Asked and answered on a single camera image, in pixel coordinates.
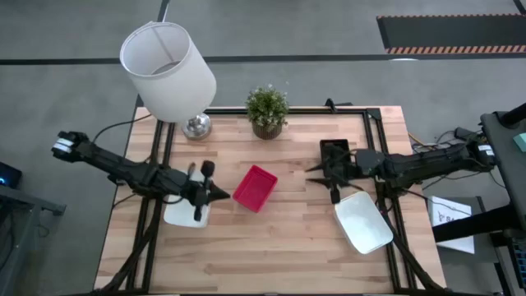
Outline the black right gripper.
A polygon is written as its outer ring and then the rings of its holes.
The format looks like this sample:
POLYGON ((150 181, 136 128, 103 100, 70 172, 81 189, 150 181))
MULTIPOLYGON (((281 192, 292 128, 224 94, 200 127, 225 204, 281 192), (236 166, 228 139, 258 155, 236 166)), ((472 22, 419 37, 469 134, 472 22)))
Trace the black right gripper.
POLYGON ((385 156, 379 151, 357 149, 343 150, 338 146, 328 147, 328 162, 321 162, 306 170, 307 172, 329 169, 329 178, 308 178, 311 183, 318 183, 330 190, 333 204, 340 203, 339 188, 352 187, 363 191, 362 187, 352 184, 354 179, 374 178, 382 170, 385 156))

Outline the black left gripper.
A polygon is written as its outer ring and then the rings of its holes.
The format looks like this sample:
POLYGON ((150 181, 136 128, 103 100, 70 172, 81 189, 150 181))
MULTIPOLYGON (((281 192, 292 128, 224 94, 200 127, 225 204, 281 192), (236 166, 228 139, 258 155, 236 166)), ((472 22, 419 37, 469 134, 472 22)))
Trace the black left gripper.
POLYGON ((207 190, 210 188, 209 203, 215 201, 222 201, 230 199, 230 195, 223 189, 217 187, 214 184, 210 185, 210 178, 215 170, 215 164, 210 160, 204 160, 201 166, 200 173, 204 179, 202 181, 196 181, 191 177, 196 172, 196 164, 191 163, 187 171, 187 180, 182 185, 180 191, 181 197, 187 199, 192 206, 195 207, 193 219, 195 222, 200 222, 202 213, 201 208, 208 202, 207 190))

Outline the small black plastic basket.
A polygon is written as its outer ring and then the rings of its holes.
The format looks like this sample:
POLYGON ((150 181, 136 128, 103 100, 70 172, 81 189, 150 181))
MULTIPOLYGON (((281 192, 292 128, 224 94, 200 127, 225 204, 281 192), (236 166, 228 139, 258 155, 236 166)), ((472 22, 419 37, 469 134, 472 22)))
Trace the small black plastic basket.
POLYGON ((321 162, 323 174, 329 177, 332 168, 341 162, 350 162, 350 149, 346 139, 321 140, 321 162))

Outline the white plastic basket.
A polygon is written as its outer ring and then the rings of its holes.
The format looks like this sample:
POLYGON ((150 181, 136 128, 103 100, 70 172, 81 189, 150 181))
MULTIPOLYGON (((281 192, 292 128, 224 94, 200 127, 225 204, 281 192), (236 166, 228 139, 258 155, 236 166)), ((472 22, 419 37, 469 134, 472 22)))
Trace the white plastic basket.
POLYGON ((210 205, 195 206, 198 186, 205 181, 201 171, 191 173, 189 183, 185 185, 178 195, 166 196, 164 221, 168 224, 204 228, 210 217, 210 205))
POLYGON ((334 209, 344 237, 359 253, 371 253, 393 241, 393 231, 367 192, 345 197, 334 209))

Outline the red plastic basket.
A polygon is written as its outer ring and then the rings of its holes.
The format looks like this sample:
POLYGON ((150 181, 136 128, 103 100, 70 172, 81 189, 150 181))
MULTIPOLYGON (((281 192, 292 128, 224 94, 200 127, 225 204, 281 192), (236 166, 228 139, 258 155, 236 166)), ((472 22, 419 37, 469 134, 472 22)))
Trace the red plastic basket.
POLYGON ((252 165, 233 193, 233 199, 252 212, 258 213, 273 192, 278 178, 252 165))

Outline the brown ribbed plant pot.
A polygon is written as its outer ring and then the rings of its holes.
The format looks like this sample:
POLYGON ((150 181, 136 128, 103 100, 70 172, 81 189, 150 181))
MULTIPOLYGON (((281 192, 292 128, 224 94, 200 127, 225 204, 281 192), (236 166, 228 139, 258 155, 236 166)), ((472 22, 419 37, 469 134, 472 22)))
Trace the brown ribbed plant pot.
POLYGON ((263 127, 256 123, 251 125, 253 133, 262 140, 273 140, 278 137, 282 130, 282 125, 277 125, 274 127, 263 127))

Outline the silver lamp base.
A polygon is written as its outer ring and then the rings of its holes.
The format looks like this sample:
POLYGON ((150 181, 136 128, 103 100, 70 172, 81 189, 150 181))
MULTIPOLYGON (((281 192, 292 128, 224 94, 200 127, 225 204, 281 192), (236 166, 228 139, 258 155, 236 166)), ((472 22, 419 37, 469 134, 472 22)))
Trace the silver lamp base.
POLYGON ((183 135, 191 141, 200 141, 209 136, 212 131, 212 122, 210 117, 201 113, 194 118, 188 119, 182 125, 183 135))

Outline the green artificial plant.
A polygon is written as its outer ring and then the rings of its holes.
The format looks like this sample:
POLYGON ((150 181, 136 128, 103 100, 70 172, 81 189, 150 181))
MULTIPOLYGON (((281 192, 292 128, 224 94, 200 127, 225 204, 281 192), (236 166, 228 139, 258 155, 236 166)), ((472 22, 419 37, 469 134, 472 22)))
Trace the green artificial plant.
POLYGON ((251 123, 263 127, 288 124, 286 121, 289 111, 287 94, 276 90, 272 85, 258 86, 251 90, 245 105, 251 123))

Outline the white lamp shade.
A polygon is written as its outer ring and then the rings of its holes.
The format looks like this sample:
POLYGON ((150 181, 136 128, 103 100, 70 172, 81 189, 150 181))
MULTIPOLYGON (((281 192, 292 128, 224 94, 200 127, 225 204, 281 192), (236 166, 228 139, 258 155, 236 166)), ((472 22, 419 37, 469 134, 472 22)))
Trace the white lamp shade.
POLYGON ((186 122, 215 97, 214 74, 178 24, 144 24, 125 39, 119 59, 144 106, 158 120, 186 122))

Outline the white printed paper sheet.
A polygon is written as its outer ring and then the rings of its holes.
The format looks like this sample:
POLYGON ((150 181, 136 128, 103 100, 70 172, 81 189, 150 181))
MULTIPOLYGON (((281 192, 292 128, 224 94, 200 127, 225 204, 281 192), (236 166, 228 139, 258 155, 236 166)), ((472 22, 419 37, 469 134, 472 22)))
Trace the white printed paper sheet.
MULTIPOLYGON (((455 220, 465 219, 472 215, 471 206, 436 196, 431 196, 427 205, 432 227, 453 222, 455 220)), ((469 254, 475 253, 473 236, 439 242, 436 245, 438 247, 445 247, 459 252, 466 252, 469 254)))

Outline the black equipment cart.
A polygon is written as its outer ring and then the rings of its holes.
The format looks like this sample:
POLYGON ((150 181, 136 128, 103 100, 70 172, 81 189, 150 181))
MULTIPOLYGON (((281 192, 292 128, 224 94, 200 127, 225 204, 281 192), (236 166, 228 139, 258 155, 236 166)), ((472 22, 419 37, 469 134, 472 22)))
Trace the black equipment cart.
POLYGON ((526 103, 508 112, 485 113, 481 121, 510 202, 436 226, 433 233, 437 242, 489 234, 494 246, 508 248, 518 284, 526 292, 526 153, 513 141, 514 136, 526 132, 526 103))

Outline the black orange-striped floor mat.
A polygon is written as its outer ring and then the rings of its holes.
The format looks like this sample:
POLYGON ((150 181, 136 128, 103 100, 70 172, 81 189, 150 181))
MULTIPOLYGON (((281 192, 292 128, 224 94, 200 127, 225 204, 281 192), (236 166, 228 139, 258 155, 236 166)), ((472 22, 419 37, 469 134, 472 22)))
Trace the black orange-striped floor mat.
POLYGON ((526 53, 526 16, 378 16, 388 54, 526 53))

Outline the grey metal cart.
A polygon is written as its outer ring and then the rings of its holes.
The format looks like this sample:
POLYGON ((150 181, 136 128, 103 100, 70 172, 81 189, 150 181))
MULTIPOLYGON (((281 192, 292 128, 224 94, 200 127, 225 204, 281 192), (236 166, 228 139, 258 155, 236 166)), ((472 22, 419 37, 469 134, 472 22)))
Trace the grey metal cart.
POLYGON ((22 172, 0 162, 0 296, 13 296, 14 284, 39 235, 40 213, 63 215, 66 206, 18 189, 22 172))

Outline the black clamp mount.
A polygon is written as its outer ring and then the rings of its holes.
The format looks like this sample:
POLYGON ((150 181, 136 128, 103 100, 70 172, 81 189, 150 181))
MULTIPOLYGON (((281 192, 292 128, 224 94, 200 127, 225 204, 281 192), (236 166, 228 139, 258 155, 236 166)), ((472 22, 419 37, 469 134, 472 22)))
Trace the black clamp mount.
POLYGON ((325 101, 324 106, 328 107, 330 109, 331 113, 338 113, 338 109, 340 107, 350 107, 350 106, 353 106, 353 103, 346 102, 346 103, 337 103, 336 104, 331 98, 328 98, 325 101))

